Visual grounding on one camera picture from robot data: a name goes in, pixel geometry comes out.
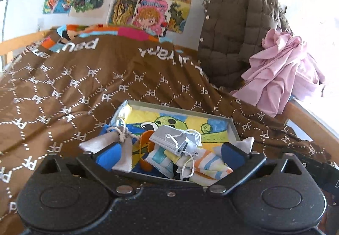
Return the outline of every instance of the face mask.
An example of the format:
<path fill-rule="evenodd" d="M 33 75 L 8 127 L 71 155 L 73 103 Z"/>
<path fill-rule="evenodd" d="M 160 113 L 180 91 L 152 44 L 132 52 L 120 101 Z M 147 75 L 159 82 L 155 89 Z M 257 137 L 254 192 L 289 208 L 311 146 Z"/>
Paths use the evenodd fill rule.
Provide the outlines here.
<path fill-rule="evenodd" d="M 185 178 L 193 176 L 194 166 L 190 175 L 184 175 L 184 169 L 189 161 L 192 161 L 194 165 L 193 156 L 197 156 L 198 146 L 201 144 L 201 135 L 196 130 L 180 130 L 171 126 L 161 125 L 150 137 L 150 141 L 160 145 L 171 153 L 179 156 L 183 153 L 186 156 L 190 156 L 189 160 L 184 164 L 182 169 L 182 175 Z"/>

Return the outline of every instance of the wall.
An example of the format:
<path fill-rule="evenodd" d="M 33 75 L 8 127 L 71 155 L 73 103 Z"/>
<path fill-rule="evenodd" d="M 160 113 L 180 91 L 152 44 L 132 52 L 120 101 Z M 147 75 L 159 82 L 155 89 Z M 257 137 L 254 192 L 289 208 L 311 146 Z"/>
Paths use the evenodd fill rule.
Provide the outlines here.
<path fill-rule="evenodd" d="M 52 26 L 63 24 L 91 25 L 95 23 L 106 23 L 106 18 L 73 18 L 66 14 L 42 14 L 45 0 L 9 0 L 4 40 L 37 31 L 38 24 L 41 29 L 49 29 Z M 193 0 L 190 15 L 187 20 L 185 31 L 179 35 L 167 33 L 167 36 L 174 39 L 175 44 L 189 48 L 198 48 L 201 27 L 204 22 L 203 0 Z"/>

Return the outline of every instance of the blue object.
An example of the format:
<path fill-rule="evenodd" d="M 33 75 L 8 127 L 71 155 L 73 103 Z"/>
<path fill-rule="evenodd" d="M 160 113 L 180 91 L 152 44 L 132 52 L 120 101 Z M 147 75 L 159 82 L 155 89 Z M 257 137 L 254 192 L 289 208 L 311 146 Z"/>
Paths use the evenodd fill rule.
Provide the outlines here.
<path fill-rule="evenodd" d="M 233 171 L 243 166 L 246 162 L 246 159 L 240 153 L 225 143 L 221 146 L 221 159 L 231 167 Z"/>
<path fill-rule="evenodd" d="M 96 163 L 107 171 L 111 171 L 112 167 L 117 164 L 120 158 L 121 145 L 119 143 L 113 143 L 111 147 L 108 147 L 108 149 L 97 156 Z"/>

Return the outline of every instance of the screw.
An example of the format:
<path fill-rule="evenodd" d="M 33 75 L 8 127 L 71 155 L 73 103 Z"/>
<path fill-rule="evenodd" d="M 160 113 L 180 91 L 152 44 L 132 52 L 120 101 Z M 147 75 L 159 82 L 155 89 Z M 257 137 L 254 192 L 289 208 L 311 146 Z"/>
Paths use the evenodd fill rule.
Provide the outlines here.
<path fill-rule="evenodd" d="M 226 192 L 226 188 L 223 185 L 218 185 L 218 184 L 211 185 L 210 186 L 210 192 L 214 193 L 214 194 L 222 194 L 222 193 Z"/>
<path fill-rule="evenodd" d="M 175 197 L 175 192 L 167 192 L 168 197 Z"/>
<path fill-rule="evenodd" d="M 133 187 L 130 185 L 120 185 L 117 187 L 117 192 L 119 194 L 131 194 L 133 192 Z"/>

